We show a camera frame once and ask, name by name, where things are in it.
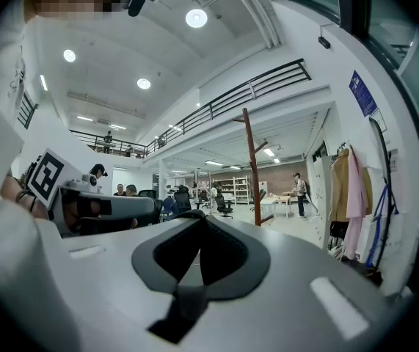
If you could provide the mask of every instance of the backpack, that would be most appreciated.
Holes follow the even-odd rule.
[[[304,181],[304,185],[305,185],[305,193],[308,194],[308,196],[309,196],[310,199],[312,199],[310,197],[310,185],[307,184],[305,181]]]

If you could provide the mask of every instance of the black metal railing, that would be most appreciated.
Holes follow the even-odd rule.
[[[146,155],[234,108],[292,84],[311,80],[303,62],[304,59],[298,59],[271,69],[213,99],[152,141],[146,147]]]
[[[32,121],[34,111],[38,108],[38,105],[33,105],[32,100],[29,96],[24,93],[21,100],[20,110],[18,111],[17,120],[28,129],[30,122]]]
[[[104,137],[97,136],[95,134],[79,131],[70,132],[97,153],[108,153],[137,159],[143,159],[146,155],[146,147],[142,144],[120,141],[119,139],[113,139],[111,142],[105,142]]]

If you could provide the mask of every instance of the person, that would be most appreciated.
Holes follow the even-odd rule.
[[[97,179],[104,176],[107,177],[108,174],[105,171],[105,167],[103,164],[96,164],[93,166],[93,168],[89,172],[91,175],[94,175]]]
[[[104,136],[103,140],[105,141],[105,143],[111,144],[113,141],[112,132],[109,131],[108,134]],[[109,145],[107,144],[103,146],[103,154],[109,154]]]
[[[127,197],[135,197],[137,196],[137,189],[134,185],[128,185],[126,186],[126,196]]]
[[[126,193],[124,192],[124,185],[118,184],[118,187],[116,188],[117,192],[113,194],[114,196],[122,196],[126,197]]]
[[[111,12],[119,10],[115,0],[12,0],[0,15],[0,112],[14,126],[25,91],[28,74],[23,60],[22,43],[26,25],[35,17],[67,18],[69,13]],[[34,217],[47,219],[44,205],[36,197],[25,194],[9,171],[2,183],[3,199],[17,202]]]
[[[297,195],[297,204],[299,205],[299,215],[298,218],[303,218],[304,214],[304,200],[305,200],[305,193],[307,193],[307,187],[305,186],[305,181],[301,178],[301,175],[297,172],[294,175],[294,182],[296,186],[292,189],[292,191],[296,192]]]
[[[211,188],[211,210],[213,213],[217,211],[216,197],[217,197],[217,183],[213,183],[212,188]]]

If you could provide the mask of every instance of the pillar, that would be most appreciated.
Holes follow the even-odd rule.
[[[167,198],[167,165],[161,159],[159,161],[159,199]]]

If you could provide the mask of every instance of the black rubber mount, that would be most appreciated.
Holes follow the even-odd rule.
[[[260,241],[212,216],[205,218],[200,210],[178,217],[191,219],[140,244],[131,257],[149,289],[174,296],[167,317],[149,328],[173,343],[193,327],[209,301],[251,293],[263,281],[271,261]],[[179,285],[199,251],[203,285]]]

